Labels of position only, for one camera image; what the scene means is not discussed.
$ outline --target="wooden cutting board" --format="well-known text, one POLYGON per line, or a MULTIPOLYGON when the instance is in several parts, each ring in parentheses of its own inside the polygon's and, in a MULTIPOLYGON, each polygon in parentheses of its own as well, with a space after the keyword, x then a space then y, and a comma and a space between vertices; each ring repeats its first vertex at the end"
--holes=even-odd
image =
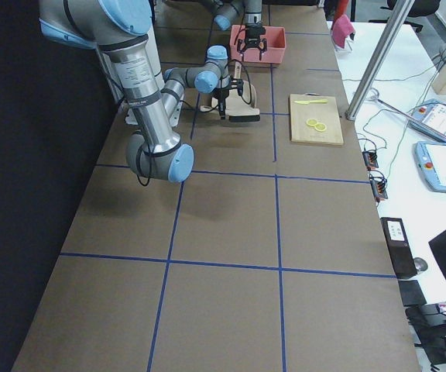
POLYGON ((341 146, 344 138, 341 134, 335 97, 316 95, 290 95, 290 139, 297 143, 341 146), (327 99, 328 103, 309 103, 302 105, 294 101, 315 101, 327 99), (316 119, 326 125, 324 132, 306 124, 308 119, 316 119))

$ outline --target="pink bin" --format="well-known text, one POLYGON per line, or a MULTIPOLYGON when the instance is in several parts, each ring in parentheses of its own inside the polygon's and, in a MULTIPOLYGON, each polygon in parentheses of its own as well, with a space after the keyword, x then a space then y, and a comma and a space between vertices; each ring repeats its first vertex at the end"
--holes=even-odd
MULTIPOLYGON (((242 60, 242 56, 237 51, 237 39, 244 38, 243 29, 245 26, 233 25, 230 34, 230 55, 232 59, 242 60)), ((244 62, 257 62, 261 64, 281 64, 285 54, 286 41, 285 29, 283 27, 264 26, 266 33, 261 38, 266 38, 268 50, 262 54, 259 60, 259 51, 256 48, 248 49, 244 52, 244 62)))

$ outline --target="office chair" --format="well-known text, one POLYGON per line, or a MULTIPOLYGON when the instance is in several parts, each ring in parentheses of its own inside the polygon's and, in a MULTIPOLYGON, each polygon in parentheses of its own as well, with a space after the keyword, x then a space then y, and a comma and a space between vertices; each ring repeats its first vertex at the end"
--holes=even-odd
MULTIPOLYGON (((393 10, 396 4, 396 0, 387 0, 388 7, 382 6, 381 9, 393 10)), ((409 11, 408 17, 426 17, 434 14, 440 7, 440 0, 416 0, 409 11)), ((388 19, 370 19, 369 22, 373 23, 386 23, 388 19)), ((404 22, 406 25, 411 25, 416 29, 416 33, 420 33, 423 29, 423 25, 410 21, 404 22)))

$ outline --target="gray round object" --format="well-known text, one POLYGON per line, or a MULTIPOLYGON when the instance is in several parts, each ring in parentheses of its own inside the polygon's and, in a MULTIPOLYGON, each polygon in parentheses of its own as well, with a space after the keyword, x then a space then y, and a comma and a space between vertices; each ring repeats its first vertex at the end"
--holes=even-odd
POLYGON ((427 262, 420 257, 414 257, 414 266, 418 273, 422 273, 427 270, 427 262))

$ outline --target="pink cloth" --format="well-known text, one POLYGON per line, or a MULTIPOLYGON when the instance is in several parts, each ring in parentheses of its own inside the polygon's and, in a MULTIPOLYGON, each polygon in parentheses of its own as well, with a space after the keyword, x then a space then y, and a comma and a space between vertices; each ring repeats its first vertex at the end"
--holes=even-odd
POLYGON ((341 48, 345 48, 345 39, 351 33, 355 33, 354 26, 350 23, 350 19, 348 19, 347 15, 344 14, 333 24, 331 37, 335 44, 341 48))

